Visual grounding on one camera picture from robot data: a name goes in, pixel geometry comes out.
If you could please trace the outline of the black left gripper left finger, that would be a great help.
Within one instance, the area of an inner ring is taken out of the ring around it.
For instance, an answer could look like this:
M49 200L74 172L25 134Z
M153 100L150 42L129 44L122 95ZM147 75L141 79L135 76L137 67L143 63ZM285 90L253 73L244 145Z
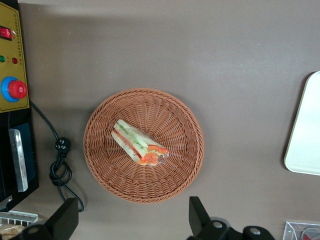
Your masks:
M28 226L14 239L69 240L78 223L78 201L75 198L68 198L45 223Z

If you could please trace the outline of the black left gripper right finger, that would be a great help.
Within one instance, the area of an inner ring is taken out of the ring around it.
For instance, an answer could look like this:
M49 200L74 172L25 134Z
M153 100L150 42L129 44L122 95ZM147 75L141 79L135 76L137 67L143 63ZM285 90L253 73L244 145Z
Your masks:
M227 225L211 219L198 196L189 197L188 221L195 240L226 240Z

